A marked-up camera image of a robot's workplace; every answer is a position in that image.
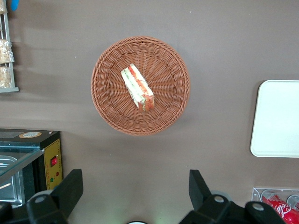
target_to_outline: metal rack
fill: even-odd
[[[10,42],[10,37],[9,37],[9,27],[8,27],[8,18],[7,18],[7,13],[1,14],[0,15],[0,24],[2,27],[1,33],[1,38],[6,39]],[[19,88],[15,86],[14,84],[14,68],[13,68],[13,63],[6,63],[6,64],[1,64],[0,66],[6,66],[10,68],[10,74],[11,74],[11,88],[0,88],[0,93],[2,92],[18,92]]]

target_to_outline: wicker basket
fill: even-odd
[[[141,113],[121,77],[133,63],[155,95],[155,109]],[[150,135],[172,125],[183,113],[190,93],[186,65],[168,44],[134,36],[110,46],[98,59],[92,76],[93,103],[113,128],[131,135]]]

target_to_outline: packaged snack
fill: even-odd
[[[0,39],[0,64],[14,62],[13,51],[11,50],[11,42]]]
[[[12,88],[10,68],[0,67],[0,88]]]
[[[123,69],[121,76],[138,109],[141,112],[154,109],[154,94],[135,65],[130,64]]]
[[[7,13],[7,8],[4,3],[4,0],[0,0],[0,14]]]

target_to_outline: red soda can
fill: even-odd
[[[262,201],[270,205],[287,224],[299,224],[299,212],[292,209],[291,206],[279,198],[272,190],[262,192]]]
[[[298,195],[291,195],[288,197],[286,202],[296,211],[299,211],[299,196]]]

